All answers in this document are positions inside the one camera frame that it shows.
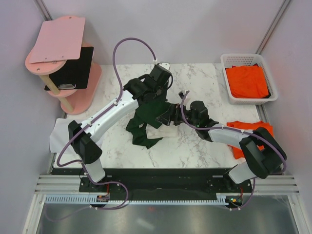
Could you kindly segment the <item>cream and green t-shirt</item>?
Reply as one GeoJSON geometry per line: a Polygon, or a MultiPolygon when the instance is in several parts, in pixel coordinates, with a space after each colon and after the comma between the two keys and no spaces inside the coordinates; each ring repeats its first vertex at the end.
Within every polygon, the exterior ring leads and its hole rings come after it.
{"type": "Polygon", "coordinates": [[[147,149],[155,146],[165,137],[177,137],[178,129],[174,125],[168,126],[156,121],[170,108],[166,93],[155,99],[141,104],[135,111],[134,117],[129,120],[126,131],[132,134],[132,144],[147,149]]]}

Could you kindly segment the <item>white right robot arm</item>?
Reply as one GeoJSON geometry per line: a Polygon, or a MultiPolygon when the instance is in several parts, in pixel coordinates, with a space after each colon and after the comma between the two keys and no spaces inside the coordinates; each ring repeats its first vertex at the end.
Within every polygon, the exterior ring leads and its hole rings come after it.
{"type": "Polygon", "coordinates": [[[192,102],[190,110],[182,104],[171,104],[169,113],[174,125],[185,123],[202,140],[226,144],[232,148],[236,159],[245,160],[223,179],[223,186],[229,192],[236,191],[247,179],[265,179],[286,170],[286,153],[275,140],[272,125],[267,122],[232,121],[223,125],[209,117],[203,101],[192,102]]]}

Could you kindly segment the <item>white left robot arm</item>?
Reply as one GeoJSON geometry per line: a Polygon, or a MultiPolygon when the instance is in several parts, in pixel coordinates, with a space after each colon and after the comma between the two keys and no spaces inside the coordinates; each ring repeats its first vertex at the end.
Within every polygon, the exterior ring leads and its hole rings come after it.
{"type": "Polygon", "coordinates": [[[68,125],[69,139],[82,165],[91,178],[90,186],[97,192],[105,190],[107,180],[100,162],[100,138],[120,119],[146,104],[166,102],[167,91],[173,82],[168,63],[156,64],[152,71],[121,85],[120,94],[99,112],[82,123],[68,125]]]}

